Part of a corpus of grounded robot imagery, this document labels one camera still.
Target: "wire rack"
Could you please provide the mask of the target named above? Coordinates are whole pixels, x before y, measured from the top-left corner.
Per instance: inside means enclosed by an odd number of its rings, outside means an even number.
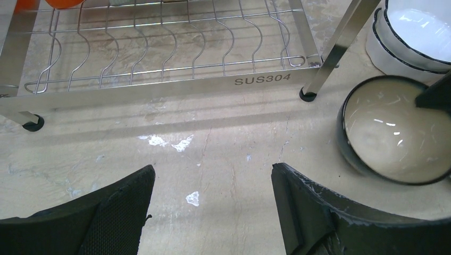
[[[37,95],[318,67],[294,12],[287,0],[42,3],[22,84]]]

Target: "white paint stain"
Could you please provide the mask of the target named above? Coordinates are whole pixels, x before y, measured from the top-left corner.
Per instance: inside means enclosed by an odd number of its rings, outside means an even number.
[[[138,136],[138,139],[140,140],[149,140],[149,145],[152,146],[162,146],[165,147],[166,145],[168,145],[169,143],[164,141],[163,138],[159,137],[156,134],[152,134],[152,135],[140,135]]]
[[[192,135],[188,136],[186,139],[181,140],[181,141],[179,142],[179,144],[177,144],[177,145],[171,144],[171,146],[172,146],[174,149],[176,149],[178,152],[182,152],[182,151],[184,151],[186,148],[188,148],[189,144],[190,144],[191,141],[193,140],[193,137],[194,137],[194,135],[192,134]]]
[[[96,158],[96,163],[99,163],[100,161],[102,161],[102,159],[105,157],[105,155],[100,155]]]
[[[164,141],[163,138],[159,137],[158,135],[152,135],[149,139],[149,145],[152,146],[162,146],[165,147],[166,145],[168,145],[168,142]]]
[[[195,207],[198,207],[199,206],[199,192],[195,191],[195,192],[187,195],[186,202]]]

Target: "orange object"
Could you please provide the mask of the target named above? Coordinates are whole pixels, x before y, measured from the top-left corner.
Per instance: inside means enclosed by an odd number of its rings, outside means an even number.
[[[33,10],[37,6],[37,4],[38,1],[36,0],[17,0],[14,13],[20,12],[22,10]]]
[[[83,3],[84,0],[45,0],[55,9],[67,9]]]

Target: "stainless steel dish rack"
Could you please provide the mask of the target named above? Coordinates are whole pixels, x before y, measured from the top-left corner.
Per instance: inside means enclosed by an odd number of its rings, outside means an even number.
[[[379,2],[353,0],[320,56],[301,0],[42,1],[11,18],[0,115],[37,131],[29,110],[288,83],[313,101]]]

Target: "black rubber foot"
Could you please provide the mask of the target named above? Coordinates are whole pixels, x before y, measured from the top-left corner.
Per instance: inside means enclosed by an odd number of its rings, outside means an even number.
[[[35,114],[36,117],[38,117],[38,123],[28,122],[27,124],[24,124],[22,127],[30,132],[36,132],[44,126],[44,119]]]
[[[315,100],[315,98],[316,98],[316,94],[315,94],[315,93],[309,92],[309,93],[307,93],[307,94],[304,94],[304,92],[302,91],[302,89],[300,89],[300,91],[299,91],[299,97],[300,97],[303,101],[306,101],[306,102],[312,102],[313,100]]]

